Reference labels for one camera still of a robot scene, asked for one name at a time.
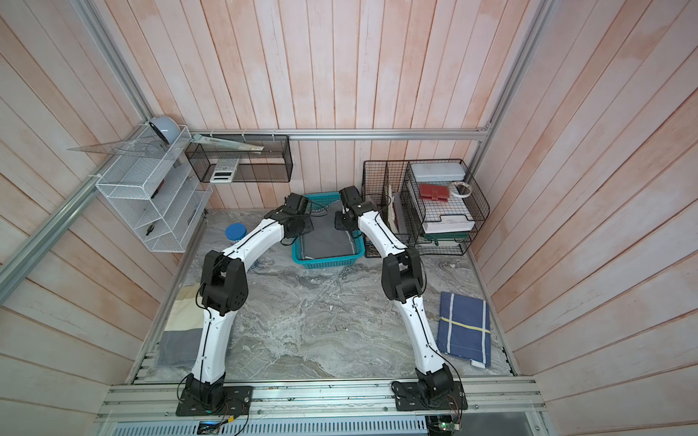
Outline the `plain grey pillowcase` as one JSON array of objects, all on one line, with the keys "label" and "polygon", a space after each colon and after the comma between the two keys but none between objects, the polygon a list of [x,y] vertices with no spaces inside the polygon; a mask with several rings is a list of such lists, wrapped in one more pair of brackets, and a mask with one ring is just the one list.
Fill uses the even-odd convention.
[{"label": "plain grey pillowcase", "polygon": [[312,212],[314,230],[301,237],[300,258],[303,261],[322,260],[356,254],[354,239],[347,231],[334,228],[334,216],[342,210],[340,201],[329,203]]}]

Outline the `beige and grey pillowcase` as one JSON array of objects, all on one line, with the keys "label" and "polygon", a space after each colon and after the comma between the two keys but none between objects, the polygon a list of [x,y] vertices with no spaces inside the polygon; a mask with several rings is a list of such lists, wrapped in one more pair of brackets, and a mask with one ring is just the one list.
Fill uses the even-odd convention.
[{"label": "beige and grey pillowcase", "polygon": [[196,305],[198,289],[198,284],[183,286],[174,300],[159,341],[160,366],[194,365],[204,325],[204,311]]}]

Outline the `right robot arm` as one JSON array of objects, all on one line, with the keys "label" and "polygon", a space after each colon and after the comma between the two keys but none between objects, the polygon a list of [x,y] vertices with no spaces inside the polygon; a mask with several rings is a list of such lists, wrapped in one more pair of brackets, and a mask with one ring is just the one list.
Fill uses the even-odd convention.
[{"label": "right robot arm", "polygon": [[418,392],[422,401],[434,405],[453,391],[454,376],[446,359],[436,350],[436,339],[428,325],[420,254],[392,232],[376,206],[365,200],[356,187],[344,188],[339,194],[342,211],[336,214],[336,229],[360,232],[378,250],[384,294],[400,312],[414,350]]}]

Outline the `teal plastic basket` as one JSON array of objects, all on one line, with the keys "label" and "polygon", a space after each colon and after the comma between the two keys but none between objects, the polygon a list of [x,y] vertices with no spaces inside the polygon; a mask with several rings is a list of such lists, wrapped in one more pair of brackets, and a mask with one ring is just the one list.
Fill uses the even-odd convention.
[{"label": "teal plastic basket", "polygon": [[365,255],[360,232],[337,230],[334,218],[343,206],[338,192],[308,194],[313,230],[301,235],[292,245],[293,260],[305,269],[353,265]]}]

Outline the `navy blue striped pillowcase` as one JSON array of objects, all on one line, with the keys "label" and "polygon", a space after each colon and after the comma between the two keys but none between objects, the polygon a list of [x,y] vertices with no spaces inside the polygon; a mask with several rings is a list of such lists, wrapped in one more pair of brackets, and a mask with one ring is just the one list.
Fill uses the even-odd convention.
[{"label": "navy blue striped pillowcase", "polygon": [[492,364],[492,329],[486,301],[442,292],[436,344],[443,354],[471,362],[474,367]]}]

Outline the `clear pencil jar blue lid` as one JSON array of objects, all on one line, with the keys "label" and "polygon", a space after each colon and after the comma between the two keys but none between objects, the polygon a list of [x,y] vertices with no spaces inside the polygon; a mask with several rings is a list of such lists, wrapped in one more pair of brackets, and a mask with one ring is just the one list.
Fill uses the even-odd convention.
[{"label": "clear pencil jar blue lid", "polygon": [[237,243],[247,236],[248,231],[243,223],[232,223],[225,229],[225,237],[231,243]]}]

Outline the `white flat box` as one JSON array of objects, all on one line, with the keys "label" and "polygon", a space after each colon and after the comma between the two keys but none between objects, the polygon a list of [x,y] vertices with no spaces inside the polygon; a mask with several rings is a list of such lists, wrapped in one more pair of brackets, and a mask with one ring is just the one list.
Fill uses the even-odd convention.
[{"label": "white flat box", "polygon": [[412,175],[418,183],[451,183],[463,181],[465,169],[460,163],[413,163]]}]

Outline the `red wallet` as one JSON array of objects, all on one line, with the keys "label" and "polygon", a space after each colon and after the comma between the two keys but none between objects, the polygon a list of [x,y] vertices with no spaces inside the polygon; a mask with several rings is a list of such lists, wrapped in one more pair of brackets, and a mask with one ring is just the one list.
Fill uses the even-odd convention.
[{"label": "red wallet", "polygon": [[450,191],[447,186],[433,185],[432,183],[420,183],[420,198],[425,201],[447,202],[450,198]]}]

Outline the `white tape roll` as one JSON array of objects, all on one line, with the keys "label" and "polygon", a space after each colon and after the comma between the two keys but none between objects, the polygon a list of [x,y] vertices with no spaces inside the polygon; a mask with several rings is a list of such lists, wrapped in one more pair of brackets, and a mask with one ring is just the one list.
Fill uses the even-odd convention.
[{"label": "white tape roll", "polygon": [[451,196],[455,198],[465,199],[472,195],[473,187],[470,183],[454,182],[450,186]]}]

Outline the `white paper tray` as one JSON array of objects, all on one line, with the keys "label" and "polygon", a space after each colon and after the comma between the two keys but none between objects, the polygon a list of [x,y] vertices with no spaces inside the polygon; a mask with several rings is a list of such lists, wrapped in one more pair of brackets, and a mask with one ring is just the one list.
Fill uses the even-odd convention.
[{"label": "white paper tray", "polygon": [[447,202],[425,201],[420,198],[419,185],[416,183],[408,188],[412,205],[426,234],[445,234],[470,232],[474,229],[474,216],[465,203],[465,199],[451,196],[450,186],[446,183],[433,185],[447,186],[450,198]]}]

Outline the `clear long ruler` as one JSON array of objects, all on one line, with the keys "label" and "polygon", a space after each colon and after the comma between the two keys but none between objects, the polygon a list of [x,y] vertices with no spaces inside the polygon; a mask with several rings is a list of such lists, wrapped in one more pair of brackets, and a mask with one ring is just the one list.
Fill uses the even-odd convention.
[{"label": "clear long ruler", "polygon": [[234,140],[216,138],[213,136],[202,136],[201,134],[194,134],[191,137],[191,143],[197,145],[210,145],[213,147],[222,148],[223,150],[236,152],[261,153],[263,150],[265,150],[265,147],[262,145],[251,145]]}]

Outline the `clear triangle ruler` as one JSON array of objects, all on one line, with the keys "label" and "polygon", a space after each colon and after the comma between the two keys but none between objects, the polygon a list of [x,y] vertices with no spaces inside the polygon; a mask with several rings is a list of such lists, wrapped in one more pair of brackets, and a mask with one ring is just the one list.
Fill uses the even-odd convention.
[{"label": "clear triangle ruler", "polygon": [[170,145],[156,136],[136,138],[101,145],[87,145],[69,148],[70,152],[85,154],[107,154],[108,156],[133,156],[137,158],[160,159],[165,156]]}]

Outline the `white mesh wall shelf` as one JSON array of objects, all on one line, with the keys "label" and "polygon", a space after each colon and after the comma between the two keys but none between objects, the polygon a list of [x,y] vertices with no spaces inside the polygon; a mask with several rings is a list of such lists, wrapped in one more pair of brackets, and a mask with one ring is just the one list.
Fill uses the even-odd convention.
[{"label": "white mesh wall shelf", "polygon": [[[185,252],[212,195],[183,158],[191,134],[185,125],[180,128],[163,158],[114,156],[96,182],[109,205],[153,253]],[[148,136],[158,137],[144,126],[134,139]]]}]

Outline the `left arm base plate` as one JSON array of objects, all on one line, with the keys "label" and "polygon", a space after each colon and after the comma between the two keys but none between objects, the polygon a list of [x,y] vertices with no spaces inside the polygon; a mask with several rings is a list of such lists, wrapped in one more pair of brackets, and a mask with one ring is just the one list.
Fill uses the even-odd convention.
[{"label": "left arm base plate", "polygon": [[234,416],[249,414],[252,386],[187,385],[181,393],[176,416]]}]

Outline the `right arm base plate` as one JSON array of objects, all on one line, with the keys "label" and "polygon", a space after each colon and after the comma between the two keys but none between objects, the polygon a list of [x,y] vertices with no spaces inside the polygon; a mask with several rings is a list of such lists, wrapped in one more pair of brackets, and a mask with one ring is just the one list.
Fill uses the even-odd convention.
[{"label": "right arm base plate", "polygon": [[441,392],[428,392],[421,381],[416,383],[392,381],[390,387],[399,412],[463,412],[468,409],[463,386],[458,383]]}]

